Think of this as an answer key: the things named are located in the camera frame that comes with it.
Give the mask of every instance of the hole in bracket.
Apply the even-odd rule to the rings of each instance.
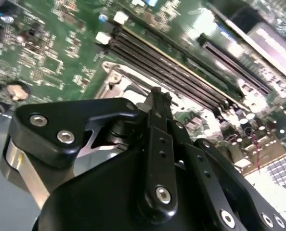
[[[167,143],[167,140],[164,139],[164,138],[160,138],[160,141],[161,141],[162,143]]]
[[[166,154],[164,151],[160,151],[159,154],[160,154],[163,158],[166,158],[166,157],[167,157],[167,154]]]
[[[204,174],[205,174],[205,176],[206,176],[207,178],[211,178],[211,175],[210,175],[210,173],[209,173],[208,171],[204,171]]]
[[[202,162],[204,161],[203,157],[201,157],[200,155],[198,155],[197,158]]]

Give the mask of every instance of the black plastic bracket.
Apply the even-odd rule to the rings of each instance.
[[[44,116],[47,124],[42,127],[30,122],[33,115]],[[52,167],[73,164],[83,145],[84,132],[93,130],[95,124],[103,127],[116,119],[135,119],[137,107],[124,98],[30,104],[19,107],[11,121],[9,135],[22,151],[33,155]],[[62,143],[59,131],[70,131],[75,140]]]

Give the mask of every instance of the motherboard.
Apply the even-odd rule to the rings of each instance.
[[[193,140],[260,167],[286,143],[286,0],[5,1],[0,113],[112,97],[138,105],[152,87],[171,94]]]

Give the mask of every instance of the green circuit board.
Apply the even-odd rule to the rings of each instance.
[[[119,61],[117,57],[103,55],[95,47],[95,37],[104,24],[99,15],[104,13],[112,19],[117,11],[125,11],[135,16],[130,18],[125,27],[156,46],[172,59],[184,64],[181,53],[166,42],[155,40],[147,33],[146,26],[159,32],[172,44],[189,52],[195,58],[213,69],[216,73],[238,86],[238,79],[223,65],[209,57],[198,45],[196,38],[205,33],[227,50],[235,45],[233,33],[216,23],[212,13],[204,7],[203,0],[159,0],[156,7],[132,4],[132,0],[19,0],[14,22],[4,27],[5,39],[0,42],[0,83],[19,80],[27,84],[31,96],[23,102],[13,102],[5,91],[0,93],[0,100],[13,108],[25,103],[44,103],[55,101],[92,99],[107,73],[101,68],[103,61]],[[268,12],[276,1],[248,1],[254,8]],[[286,11],[280,8],[274,12],[277,22],[275,29],[286,36],[286,27],[281,22],[286,20]],[[20,32],[28,30],[34,23],[43,26],[41,51],[34,52],[18,42]],[[236,57],[250,70],[268,81],[264,75],[272,69],[255,62],[248,52],[242,51]],[[225,89],[213,76],[204,73],[201,67],[187,66],[218,88]],[[240,99],[231,95],[237,102]],[[275,102],[277,93],[268,97]]]

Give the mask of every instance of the mounting hole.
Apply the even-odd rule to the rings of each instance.
[[[160,151],[159,154],[161,155],[162,158],[167,157],[167,154],[164,151]]]
[[[160,138],[160,141],[161,141],[162,143],[167,143],[167,140],[164,139],[164,138]]]
[[[270,218],[269,218],[266,214],[264,214],[264,213],[262,213],[262,217],[263,217],[265,223],[266,223],[270,228],[273,228],[273,222],[272,222],[272,220],[270,220]]]
[[[198,155],[197,158],[202,162],[204,161],[203,157],[201,157],[200,155]]]
[[[211,175],[210,175],[210,173],[209,173],[208,171],[204,171],[204,174],[205,174],[205,176],[206,176],[207,178],[211,178]]]
[[[285,223],[282,221],[281,218],[279,218],[276,214],[273,215],[273,217],[275,218],[275,220],[277,221],[278,225],[284,229],[286,227]]]

